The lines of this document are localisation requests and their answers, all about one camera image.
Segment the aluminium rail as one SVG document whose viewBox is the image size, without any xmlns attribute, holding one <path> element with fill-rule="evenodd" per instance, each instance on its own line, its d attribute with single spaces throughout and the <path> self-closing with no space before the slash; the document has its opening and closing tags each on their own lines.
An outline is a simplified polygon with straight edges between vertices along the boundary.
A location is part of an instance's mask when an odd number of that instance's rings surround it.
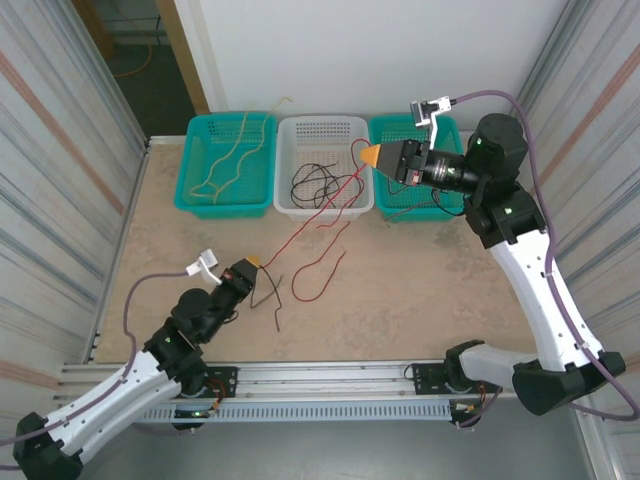
<svg viewBox="0 0 640 480">
<path fill-rule="evenodd" d="M 345 362 L 240 362 L 234 401 L 387 400 L 417 396 L 403 376 L 411 363 L 439 360 Z M 420 395 L 437 399 L 480 395 Z"/>
</svg>

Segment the white plastic basket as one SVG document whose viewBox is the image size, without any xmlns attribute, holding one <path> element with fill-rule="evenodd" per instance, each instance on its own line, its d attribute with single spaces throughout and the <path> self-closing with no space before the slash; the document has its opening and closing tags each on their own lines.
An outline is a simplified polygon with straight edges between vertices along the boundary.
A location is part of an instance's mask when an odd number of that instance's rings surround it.
<svg viewBox="0 0 640 480">
<path fill-rule="evenodd" d="M 366 121 L 353 116 L 290 117 L 278 126 L 273 205 L 294 222 L 353 221 L 374 205 L 372 170 L 359 160 Z"/>
</svg>

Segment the brown wooden furniture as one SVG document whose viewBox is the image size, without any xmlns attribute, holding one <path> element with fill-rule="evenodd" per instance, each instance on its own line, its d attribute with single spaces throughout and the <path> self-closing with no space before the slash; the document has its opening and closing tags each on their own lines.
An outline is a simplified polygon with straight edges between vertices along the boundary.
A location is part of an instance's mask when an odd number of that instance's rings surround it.
<svg viewBox="0 0 640 480">
<path fill-rule="evenodd" d="M 112 59 L 115 55 L 115 41 L 100 17 L 94 0 L 71 2 L 104 60 Z"/>
</svg>

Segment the black mounting plate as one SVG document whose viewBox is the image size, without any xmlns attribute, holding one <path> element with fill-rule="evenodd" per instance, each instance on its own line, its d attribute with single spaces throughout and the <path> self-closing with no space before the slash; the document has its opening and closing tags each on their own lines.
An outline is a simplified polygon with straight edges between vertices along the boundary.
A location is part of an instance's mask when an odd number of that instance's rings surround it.
<svg viewBox="0 0 640 480">
<path fill-rule="evenodd" d="M 200 397 L 216 400 L 234 398 L 238 387 L 238 373 L 239 369 L 233 366 L 208 366 Z"/>
<path fill-rule="evenodd" d="M 462 388 L 454 387 L 442 362 L 411 363 L 403 376 L 413 383 L 416 395 L 480 395 L 482 392 L 494 394 L 498 390 L 498 386 L 484 381 L 472 381 Z"/>
</svg>

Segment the wooden door frame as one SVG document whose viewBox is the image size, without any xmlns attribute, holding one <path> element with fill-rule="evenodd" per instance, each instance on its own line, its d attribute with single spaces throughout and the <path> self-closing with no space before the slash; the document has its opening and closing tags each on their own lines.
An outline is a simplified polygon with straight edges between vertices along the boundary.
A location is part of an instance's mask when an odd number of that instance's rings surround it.
<svg viewBox="0 0 640 480">
<path fill-rule="evenodd" d="M 211 112 L 207 103 L 188 40 L 177 10 L 176 0 L 154 0 L 178 64 L 194 111 L 198 115 Z"/>
</svg>

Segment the teal plastic basket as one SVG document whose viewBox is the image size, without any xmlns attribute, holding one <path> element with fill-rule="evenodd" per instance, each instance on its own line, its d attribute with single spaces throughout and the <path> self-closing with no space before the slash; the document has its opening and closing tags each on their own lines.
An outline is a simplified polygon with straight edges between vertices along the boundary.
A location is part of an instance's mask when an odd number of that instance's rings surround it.
<svg viewBox="0 0 640 480">
<path fill-rule="evenodd" d="M 460 137 L 455 120 L 440 116 L 437 120 L 436 148 L 451 153 L 463 153 L 466 144 Z M 390 143 L 405 139 L 425 141 L 428 132 L 415 127 L 410 115 L 383 115 L 369 121 L 369 137 L 372 143 Z M 375 204 L 385 219 L 391 222 L 448 221 L 463 208 L 463 195 L 441 192 L 438 204 L 433 202 L 430 187 L 405 188 L 374 172 Z"/>
<path fill-rule="evenodd" d="M 273 199 L 277 120 L 218 113 L 188 125 L 174 205 L 202 220 L 259 218 Z"/>
</svg>

